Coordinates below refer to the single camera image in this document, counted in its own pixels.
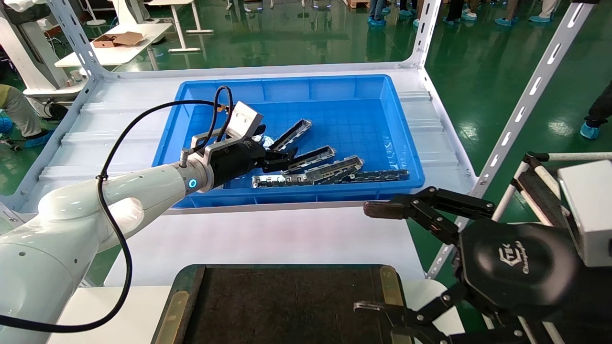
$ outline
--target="white desk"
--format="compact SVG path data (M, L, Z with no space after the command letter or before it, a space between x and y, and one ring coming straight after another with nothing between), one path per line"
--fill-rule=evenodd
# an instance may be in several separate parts
M95 56L101 65L122 65L130 62L140 54L141 51L147 49L149 52L149 58L153 69L157 70L157 63L155 62L155 54L151 49L151 43L158 39L164 32L171 26L171 24L136 24L136 25L117 25L110 29L106 34L122 34L127 31L138 32L143 35L144 39L138 45L133 46L119 46L113 48L94 48ZM79 67L81 61L76 53L72 53L63 59L55 62L56 67Z
M200 18L198 17L198 9L195 7L195 0L152 0L147 3L147 5L149 6L170 6L170 9L172 10L172 16L174 17L174 25L176 26L176 32L179 34L179 41L181 41L181 47L168 49L170 53L201 50L201 48L187 48L187 46L185 45L185 37L183 37L183 30L181 29L179 16L176 14L176 6L187 4L191 4L196 29L186 30L185 32L188 34L213 34L215 32L214 30L202 30L202 27L200 26Z
M434 280L402 281L406 306L423 307L446 288ZM121 287L79 288L68 301L58 324L84 324L103 317L113 308ZM51 334L47 344L150 344L162 315L170 286L133 286L123 308L103 326L86 332ZM446 335L464 333L459 314L452 308L433 324Z
M134 286L172 285L190 264L386 264L402 280L424 278L406 222L362 207L163 215L129 246ZM104 285L124 279L119 254Z

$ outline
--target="metal bracket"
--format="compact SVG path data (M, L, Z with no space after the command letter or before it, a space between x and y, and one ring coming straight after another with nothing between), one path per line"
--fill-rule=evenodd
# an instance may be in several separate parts
M440 3L440 0L425 0L423 3L412 55L404 61L404 63L414 65L416 69L422 68L427 60L427 53L429 52L433 29L436 26Z
M480 178L476 182L476 186L474 186L470 192L470 196L482 197L485 191L487 191L490 181L498 172L501 163L510 151L510 147L512 147L514 141L518 137L518 133L523 128L527 118L529 118L531 111L540 99L548 82L553 77L554 71L565 56L565 53L586 21L593 6L592 4L572 3L567 9L557 31L550 40L546 51L544 51L544 55L535 68L529 83L512 111L508 123L506 127L504 127L504 131L502 131L502 135L499 137L491 155L487 159L485 167L480 174ZM466 218L459 217L455 221L455 224L461 231L465 228L467 222L468 220ZM453 245L442 245L425 275L425 278L435 279L440 272L440 268L442 268L442 265L453 251Z
M97 56L70 3L64 0L50 0L47 4L53 16L58 20L62 32L68 38L68 43L79 57L81 65L87 71L89 79L95 84L99 79L111 76L111 73L98 63Z

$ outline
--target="blue plastic bin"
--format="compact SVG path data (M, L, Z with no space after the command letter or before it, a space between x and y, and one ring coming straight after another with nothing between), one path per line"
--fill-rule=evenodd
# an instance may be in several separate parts
M240 100L264 116L265 135L273 140L300 119L311 120L312 128L296 141L298 154L329 145L336 149L336 156L328 162L356 154L365 160L362 171L406 169L409 179L254 189L252 177L262 174L258 168L225 184L224 189L193 193L178 202L177 208L385 200L425 182L400 101L387 75L187 81L180 86L176 100L212 100L223 84L231 88L235 102ZM223 92L220 102L227 101ZM210 106L174 107L153 166L175 162L180 150L190 146L192 136L208 131L211 117ZM217 127L224 120L223 116L218 118Z

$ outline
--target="green epoxy floor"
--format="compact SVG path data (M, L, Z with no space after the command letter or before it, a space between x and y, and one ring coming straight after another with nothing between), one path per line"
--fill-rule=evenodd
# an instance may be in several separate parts
M225 10L221 0L196 0L196 3L203 28L214 29L215 34L186 36L187 46L203 47L202 52L169 54L169 48L179 47L176 33L169 33L166 43L154 47L160 69L402 61L411 54L416 35L412 18L400 18L395 6L387 16L386 28L368 30L367 10L351 10L339 0L332 0L329 10L315 10L310 6L303 9L296 1L277 2L270 10L266 0L262 13L245 12L242 1L237 1L230 11ZM426 69L477 171L482 169L569 1L562 1L553 23L527 22L528 16L539 13L540 4L525 0L525 6L519 11L521 21L511 29L493 23L493 19L504 16L504 5L483 4L477 22L456 27L440 23L433 34ZM441 12L445 15L447 6ZM156 9L152 15L170 17L170 11ZM184 29L195 26L191 8L181 8L179 16ZM486 198L499 200L526 151L612 149L612 124L602 129L596 141L585 140L578 134L591 103L612 79L611 32L612 2L605 2L591 13ZM89 28L87 33L90 37L99 35ZM144 52L118 70L150 69ZM2 82L19 85L16 80ZM1 194L14 192L39 151L15 154L0 146ZM506 222L534 219L518 199L502 218ZM440 244L415 225L411 226L411 232L426 269ZM94 261L89 273L93 281L103 281L117 252L116 248L109 250ZM446 285L453 283L448 266L443 269L440 281ZM473 312L471 315L472 321L466 322L466 328L481 326L478 317Z

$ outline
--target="person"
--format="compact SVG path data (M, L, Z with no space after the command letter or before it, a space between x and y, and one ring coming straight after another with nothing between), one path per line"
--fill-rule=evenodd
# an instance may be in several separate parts
M41 128L39 117L21 91L0 84L0 108L21 130L21 136L26 139L25 148L40 146L49 141L52 132Z
M461 19L476 21L478 15L476 11L480 8L480 0L469 0L467 3L468 8L461 13Z
M425 2L425 0L416 0L416 12L415 13L417 15L417 18L412 21L412 25L414 25L415 28L419 27L419 23L420 23L420 15L423 12L423 3Z
M447 23L448 25L454 25L455 23L458 23L461 18L467 15L466 12L462 12L462 8L463 0L450 0L449 13L446 15L446 17L442 18L442 21Z
M419 13L419 11L417 11L417 8L419 8L418 0L411 0L411 2L412 9L408 10L408 0L400 0L400 15L410 17L411 15Z
M559 7L561 0L543 0L542 1L542 13L529 17L529 21L535 23L550 23L553 19L553 13Z
M590 140L596 139L599 136L599 126L607 123L610 115L612 115L612 81L591 105L589 116L584 118L585 122L580 128L580 135Z
M370 0L370 16L368 17L368 25L370 26L385 26L387 21L383 19L383 9L386 7L386 0Z
M508 0L508 4L506 5L506 16L504 18L495 19L495 23L502 26L512 26L516 24L518 22L516 14L522 2L523 0Z

